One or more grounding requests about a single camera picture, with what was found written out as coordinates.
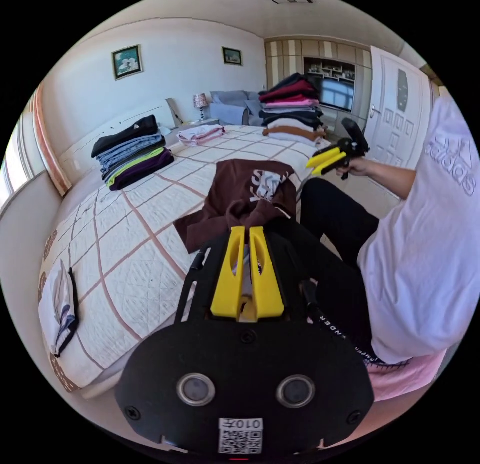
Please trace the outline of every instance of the wall cabinet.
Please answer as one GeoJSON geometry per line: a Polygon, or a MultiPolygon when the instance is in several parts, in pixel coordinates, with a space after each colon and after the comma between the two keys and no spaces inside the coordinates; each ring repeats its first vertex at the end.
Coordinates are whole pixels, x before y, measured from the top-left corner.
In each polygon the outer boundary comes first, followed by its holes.
{"type": "Polygon", "coordinates": [[[342,119],[355,120],[361,128],[367,122],[372,93],[372,55],[366,49],[319,39],[278,39],[265,43],[267,89],[294,73],[305,73],[304,58],[336,59],[355,65],[355,90],[351,113],[322,107],[324,122],[335,135],[345,135],[342,119]]]}

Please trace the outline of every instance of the folded purple shirt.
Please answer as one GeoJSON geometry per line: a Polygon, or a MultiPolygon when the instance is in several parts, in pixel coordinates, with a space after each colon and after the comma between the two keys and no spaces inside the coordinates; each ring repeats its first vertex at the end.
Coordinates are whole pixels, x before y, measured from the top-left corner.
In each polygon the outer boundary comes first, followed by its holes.
{"type": "Polygon", "coordinates": [[[133,183],[136,183],[140,179],[145,178],[149,174],[165,168],[169,164],[173,163],[174,157],[169,149],[165,149],[164,152],[158,156],[153,156],[146,161],[135,164],[129,169],[126,169],[123,173],[115,178],[115,182],[110,186],[111,191],[118,191],[133,183]]]}

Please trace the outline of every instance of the camera lens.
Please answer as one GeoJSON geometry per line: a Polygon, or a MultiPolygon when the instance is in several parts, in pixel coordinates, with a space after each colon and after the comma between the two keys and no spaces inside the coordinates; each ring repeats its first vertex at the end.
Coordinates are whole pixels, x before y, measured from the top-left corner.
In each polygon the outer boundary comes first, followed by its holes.
{"type": "Polygon", "coordinates": [[[180,399],[190,406],[204,406],[215,396],[215,386],[210,378],[200,373],[183,376],[176,387],[180,399]]]}
{"type": "Polygon", "coordinates": [[[295,374],[285,378],[277,388],[276,398],[288,408],[301,408],[315,395],[315,384],[307,376],[295,374]]]}

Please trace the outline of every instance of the black pants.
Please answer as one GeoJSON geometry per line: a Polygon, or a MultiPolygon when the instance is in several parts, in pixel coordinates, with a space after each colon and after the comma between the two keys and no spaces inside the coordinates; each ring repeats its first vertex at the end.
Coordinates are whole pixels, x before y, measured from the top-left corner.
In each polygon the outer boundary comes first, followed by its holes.
{"type": "Polygon", "coordinates": [[[318,281],[317,301],[331,325],[376,363],[381,361],[372,349],[369,308],[357,256],[378,224],[375,216],[335,185],[311,179],[301,193],[300,224],[278,218],[266,227],[293,244],[311,277],[318,281]],[[320,241],[324,234],[341,259],[320,241]]]}

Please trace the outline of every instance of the table lamp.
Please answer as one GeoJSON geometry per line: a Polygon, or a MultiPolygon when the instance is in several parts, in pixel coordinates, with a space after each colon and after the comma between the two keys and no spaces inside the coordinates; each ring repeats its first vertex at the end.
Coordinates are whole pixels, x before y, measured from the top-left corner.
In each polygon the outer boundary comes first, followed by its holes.
{"type": "Polygon", "coordinates": [[[200,110],[200,119],[201,121],[203,121],[205,119],[204,108],[206,108],[209,105],[205,94],[204,93],[195,94],[193,96],[193,105],[195,106],[195,108],[200,110]]]}

